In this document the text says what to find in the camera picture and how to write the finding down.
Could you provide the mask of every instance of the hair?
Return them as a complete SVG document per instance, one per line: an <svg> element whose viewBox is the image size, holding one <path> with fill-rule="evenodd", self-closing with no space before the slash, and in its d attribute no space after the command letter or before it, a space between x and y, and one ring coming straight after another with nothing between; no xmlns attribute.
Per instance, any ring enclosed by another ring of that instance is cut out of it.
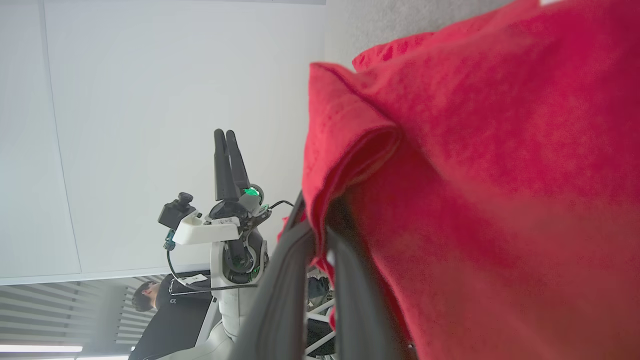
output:
<svg viewBox="0 0 640 360"><path fill-rule="evenodd" d="M153 281L147 281L144 284L140 285L140 287L133 293L133 298L131 299L131 305L136 311L144 312L153 309L151 305L151 298L143 294L142 292L146 289L149 289L149 286L154 284Z"/></svg>

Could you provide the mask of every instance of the person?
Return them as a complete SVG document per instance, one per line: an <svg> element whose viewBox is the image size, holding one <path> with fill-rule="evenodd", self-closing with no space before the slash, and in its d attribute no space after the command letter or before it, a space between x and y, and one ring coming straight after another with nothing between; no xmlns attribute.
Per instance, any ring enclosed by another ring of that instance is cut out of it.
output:
<svg viewBox="0 0 640 360"><path fill-rule="evenodd" d="M160 309L165 306L174 306L177 304L186 304L189 301L202 299L211 300L212 296L210 292L195 293L189 295L171 295L169 292L169 286L173 275L167 275L159 284L154 281L147 281L140 285L133 294L131 303L133 308L139 312L149 311L153 308ZM201 283L195 283L196 286L208 287L208 280ZM316 299L325 297L329 294L329 280L326 277L320 279L315 277L308 278L308 294L311 302L316 302ZM319 320L308 319L307 320L307 346L313 344L317 340L320 340L324 336L331 333L331 327L326 322ZM323 356L335 354L335 338L322 344L319 348L315 349L308 356Z"/></svg>
<svg viewBox="0 0 640 360"><path fill-rule="evenodd" d="M195 272L193 275L201 274L203 272ZM178 304L179 302L189 302L193 299L197 299L199 301L206 300L211 301L212 295L210 292L205 293L195 293L189 295L171 295L169 292L169 286L171 285L171 280L173 279L173 275L167 275L160 283L156 283L154 281L147 281L144 284L140 285L138 289L133 293L133 298L131 299L131 304L136 311L145 312L151 309L160 309L160 307L166 306L168 304ZM195 286L208 287L208 280L194 283Z"/></svg>

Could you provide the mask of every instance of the red towel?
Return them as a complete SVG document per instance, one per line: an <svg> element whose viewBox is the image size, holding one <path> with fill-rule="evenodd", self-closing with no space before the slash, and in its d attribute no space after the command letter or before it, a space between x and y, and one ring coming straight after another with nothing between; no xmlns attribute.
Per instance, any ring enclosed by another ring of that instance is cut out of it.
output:
<svg viewBox="0 0 640 360"><path fill-rule="evenodd" d="M517 0L311 66L308 216L346 196L421 359L640 359L639 6Z"/></svg>

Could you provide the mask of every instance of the black shirt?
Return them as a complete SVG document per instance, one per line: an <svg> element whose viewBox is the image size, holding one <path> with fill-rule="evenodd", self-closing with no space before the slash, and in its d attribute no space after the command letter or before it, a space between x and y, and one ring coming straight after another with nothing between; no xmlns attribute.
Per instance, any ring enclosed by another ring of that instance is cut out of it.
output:
<svg viewBox="0 0 640 360"><path fill-rule="evenodd" d="M208 271L198 271L198 272L188 272L179 274L181 277L190 277L194 275L209 275ZM194 301L202 302L205 301L207 303L211 302L212 295L210 291L205 293L196 293L196 294L187 294L187 295L171 295L169 292L169 286L171 285L171 280L173 280L173 275L167 275L162 282L160 282L160 287L158 287L158 294L156 296L156 309L160 310L161 307L167 305L176 305L182 304L186 305L192 303ZM210 280L196 282L193 285L199 286L201 288L208 288L211 286ZM179 282L173 282L173 292L181 292L186 290Z"/></svg>
<svg viewBox="0 0 640 360"><path fill-rule="evenodd" d="M179 275L189 277L197 274L209 275L210 273L207 270ZM194 299L191 295L172 296L169 294L171 279L173 276L169 275L160 283L156 297L158 312L151 319L136 348L129 355L129 360L144 360L148 357L157 359L196 345L202 323L211 304L211 292L198 294L199 299ZM202 281L197 285L209 287L210 281Z"/></svg>

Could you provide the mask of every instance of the black cable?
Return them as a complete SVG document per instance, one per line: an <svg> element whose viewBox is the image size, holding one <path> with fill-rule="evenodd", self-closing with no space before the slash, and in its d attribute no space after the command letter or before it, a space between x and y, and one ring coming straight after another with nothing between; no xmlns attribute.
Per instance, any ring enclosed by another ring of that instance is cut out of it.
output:
<svg viewBox="0 0 640 360"><path fill-rule="evenodd" d="M280 200L280 201L276 202L275 204L271 205L271 206L269 207L269 209L273 209L273 208L275 208L276 206L278 206L278 205L282 204L283 202L284 202L285 204L289 204L289 205L293 208L293 204L291 204L289 201L286 201L286 200Z"/></svg>
<svg viewBox="0 0 640 360"><path fill-rule="evenodd" d="M169 270L171 270L171 274L173 275L173 277L176 280L178 280L178 282L181 283L184 287L189 288L191 290L195 290L195 291L217 291L217 290L231 290L231 289L239 289L239 288L257 288L258 287L257 284L238 284L238 285L231 285L231 286L220 286L219 288L201 288L199 286L193 286L191 284L187 284L185 282L182 282L180 277L175 273L175 270L173 269L173 265L171 264L171 253L170 253L170 250L166 251L166 262L169 264Z"/></svg>

